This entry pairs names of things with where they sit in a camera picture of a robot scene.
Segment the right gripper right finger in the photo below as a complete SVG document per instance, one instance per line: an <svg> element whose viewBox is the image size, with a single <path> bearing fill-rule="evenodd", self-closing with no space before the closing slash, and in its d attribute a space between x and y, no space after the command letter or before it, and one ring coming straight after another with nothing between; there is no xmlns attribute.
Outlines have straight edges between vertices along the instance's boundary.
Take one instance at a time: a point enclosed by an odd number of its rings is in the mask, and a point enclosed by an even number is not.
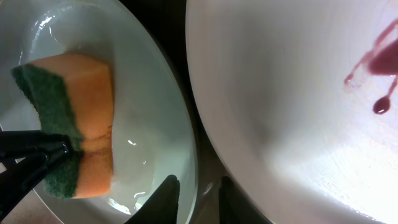
<svg viewBox="0 0 398 224"><path fill-rule="evenodd" d="M245 198L228 176L221 179L218 201L220 224L272 224Z"/></svg>

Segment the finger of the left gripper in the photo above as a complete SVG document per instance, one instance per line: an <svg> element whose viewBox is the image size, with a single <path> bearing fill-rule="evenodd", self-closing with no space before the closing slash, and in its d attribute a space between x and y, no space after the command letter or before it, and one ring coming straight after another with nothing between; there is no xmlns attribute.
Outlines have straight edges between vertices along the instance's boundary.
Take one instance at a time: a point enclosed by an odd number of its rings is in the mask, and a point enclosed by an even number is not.
<svg viewBox="0 0 398 224"><path fill-rule="evenodd" d="M70 158L70 140L42 131L2 131L1 219L51 171Z"/></svg>

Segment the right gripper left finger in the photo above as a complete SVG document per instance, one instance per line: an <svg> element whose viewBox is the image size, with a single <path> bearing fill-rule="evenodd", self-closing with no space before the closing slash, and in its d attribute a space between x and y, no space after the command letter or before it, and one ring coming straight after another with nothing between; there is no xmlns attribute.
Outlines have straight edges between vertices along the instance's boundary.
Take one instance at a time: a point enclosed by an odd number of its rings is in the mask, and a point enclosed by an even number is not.
<svg viewBox="0 0 398 224"><path fill-rule="evenodd" d="M146 203L124 224L176 224L180 182L169 175Z"/></svg>

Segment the light blue stained plate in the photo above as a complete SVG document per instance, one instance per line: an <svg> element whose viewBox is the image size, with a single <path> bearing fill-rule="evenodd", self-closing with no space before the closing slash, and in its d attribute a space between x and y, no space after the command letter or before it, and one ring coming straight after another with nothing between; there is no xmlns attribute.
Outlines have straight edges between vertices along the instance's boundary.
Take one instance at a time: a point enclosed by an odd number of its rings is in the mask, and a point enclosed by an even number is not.
<svg viewBox="0 0 398 224"><path fill-rule="evenodd" d="M169 175L180 183L178 223L197 199L197 152L187 106L163 53L119 1L1 2L1 127L36 130L33 106L11 69L38 58L78 52L103 59L114 72L111 191L62 200L34 189L62 223L124 223Z"/></svg>

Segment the orange green scrub sponge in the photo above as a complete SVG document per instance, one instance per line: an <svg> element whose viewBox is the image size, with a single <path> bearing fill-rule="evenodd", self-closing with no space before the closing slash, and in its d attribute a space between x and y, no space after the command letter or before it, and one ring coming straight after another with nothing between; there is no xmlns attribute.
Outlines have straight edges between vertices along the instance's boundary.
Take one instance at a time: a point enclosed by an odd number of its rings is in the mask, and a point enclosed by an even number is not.
<svg viewBox="0 0 398 224"><path fill-rule="evenodd" d="M31 61L11 75L36 110L41 130L69 137L72 156L44 179L57 198L107 194L113 176L114 100L110 66L66 53Z"/></svg>

